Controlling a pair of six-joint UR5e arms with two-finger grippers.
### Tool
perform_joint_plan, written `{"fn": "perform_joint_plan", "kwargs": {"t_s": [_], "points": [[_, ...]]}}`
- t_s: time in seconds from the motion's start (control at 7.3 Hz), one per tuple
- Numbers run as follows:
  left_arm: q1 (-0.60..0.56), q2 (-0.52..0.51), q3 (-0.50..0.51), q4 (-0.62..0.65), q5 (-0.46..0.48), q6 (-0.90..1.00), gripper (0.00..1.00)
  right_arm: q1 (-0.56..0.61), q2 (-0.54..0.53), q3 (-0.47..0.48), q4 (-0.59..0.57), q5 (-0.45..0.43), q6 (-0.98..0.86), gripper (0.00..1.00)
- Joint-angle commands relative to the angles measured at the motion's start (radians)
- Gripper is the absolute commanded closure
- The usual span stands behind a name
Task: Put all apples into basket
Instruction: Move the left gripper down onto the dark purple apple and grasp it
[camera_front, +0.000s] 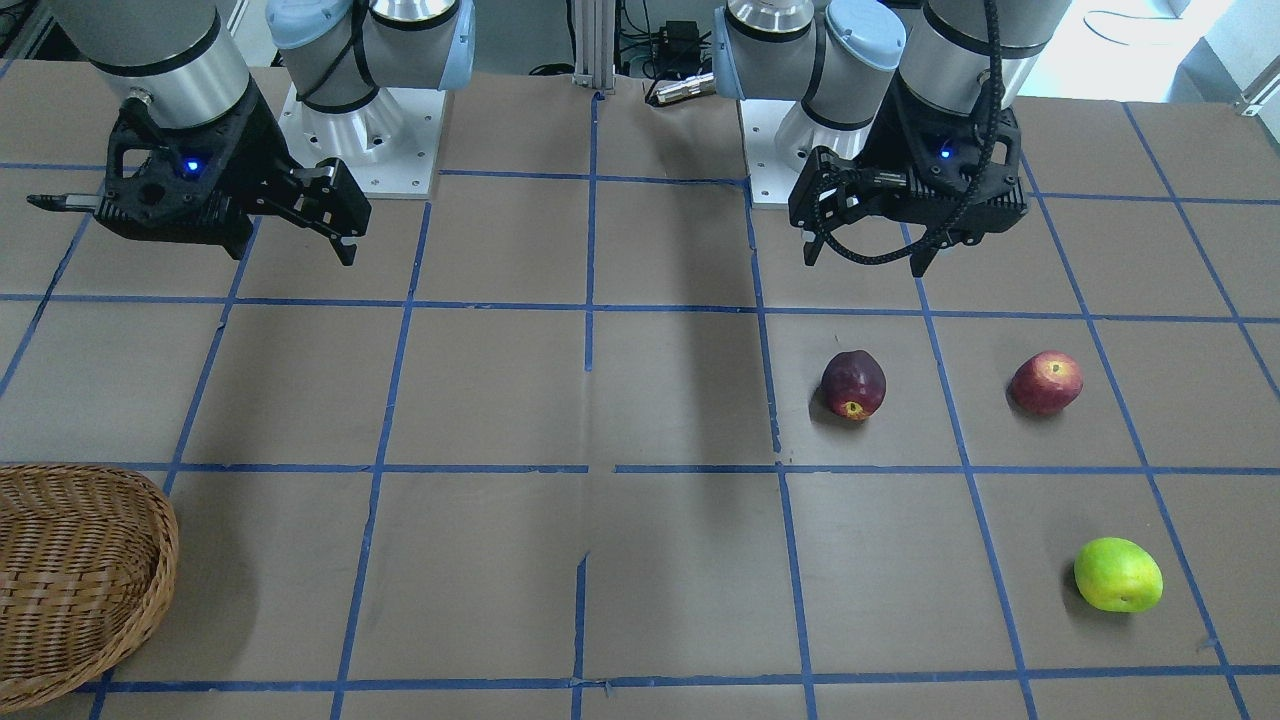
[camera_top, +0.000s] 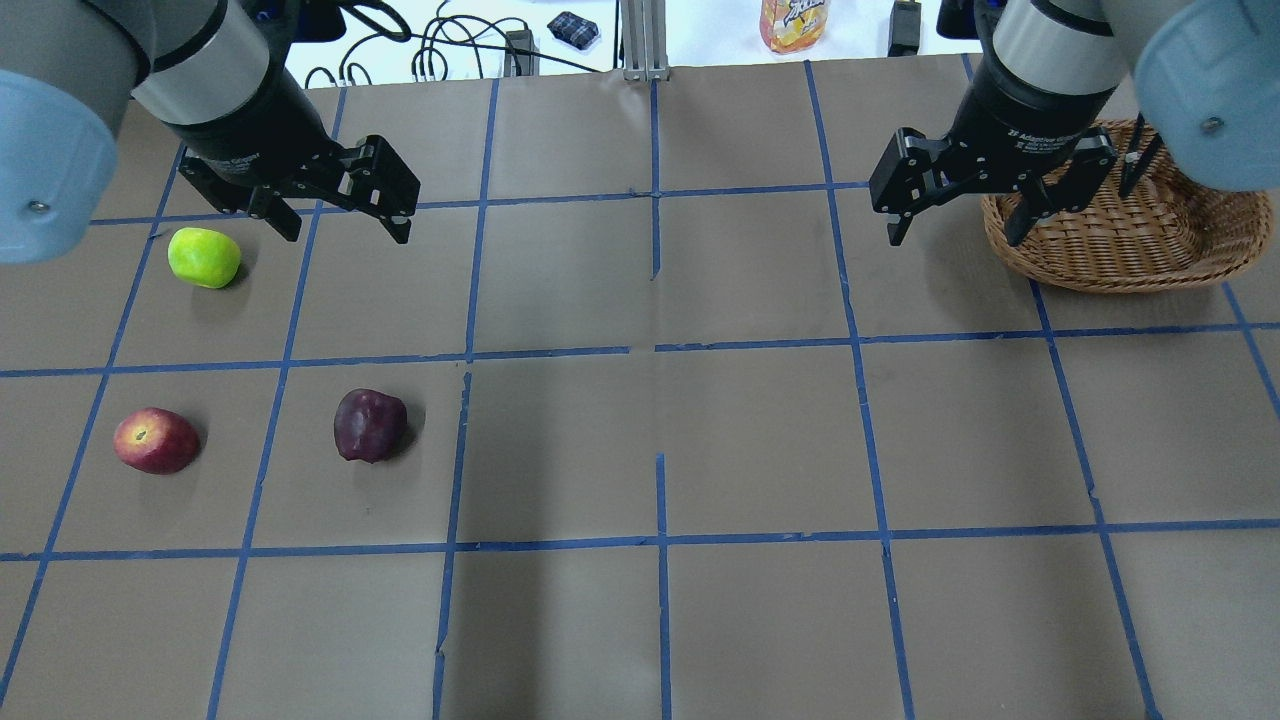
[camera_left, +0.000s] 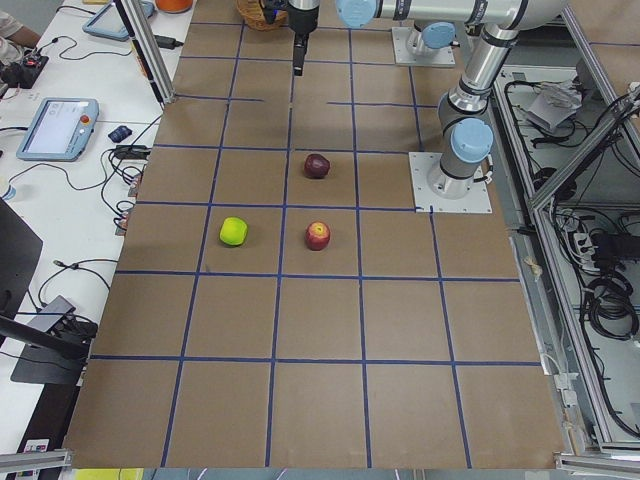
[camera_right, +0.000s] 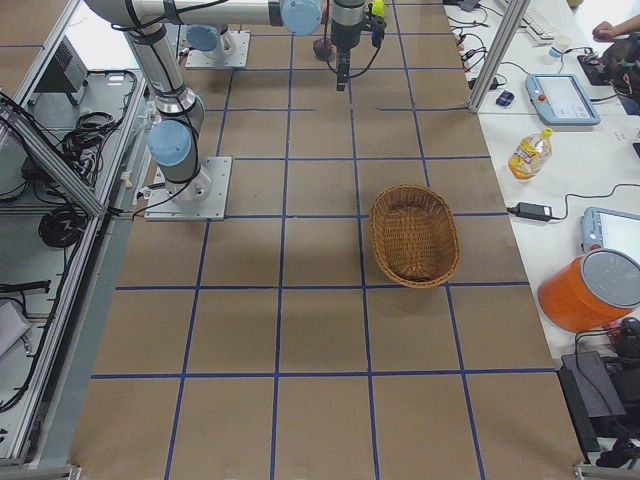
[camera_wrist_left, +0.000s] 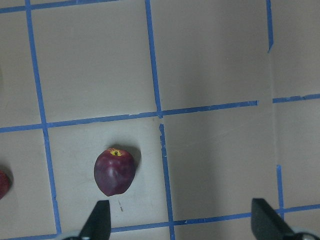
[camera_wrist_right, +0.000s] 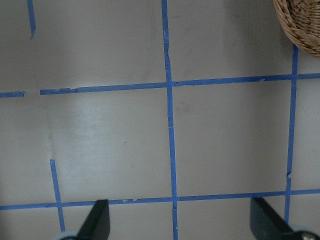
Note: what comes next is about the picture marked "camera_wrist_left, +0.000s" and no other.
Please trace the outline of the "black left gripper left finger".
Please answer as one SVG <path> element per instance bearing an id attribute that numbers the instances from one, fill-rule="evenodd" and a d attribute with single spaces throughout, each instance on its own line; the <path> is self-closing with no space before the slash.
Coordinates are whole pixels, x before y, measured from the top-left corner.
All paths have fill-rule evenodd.
<path id="1" fill-rule="evenodd" d="M 99 200 L 82 227 L 79 240 L 108 240 L 111 235 L 109 200 Z"/>

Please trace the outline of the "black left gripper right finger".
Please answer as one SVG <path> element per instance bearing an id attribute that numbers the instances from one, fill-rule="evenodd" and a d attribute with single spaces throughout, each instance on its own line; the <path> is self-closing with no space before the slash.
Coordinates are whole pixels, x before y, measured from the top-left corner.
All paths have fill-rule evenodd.
<path id="1" fill-rule="evenodd" d="M 294 240 L 294 231 L 264 198 L 251 201 L 251 231 L 256 240 Z"/>

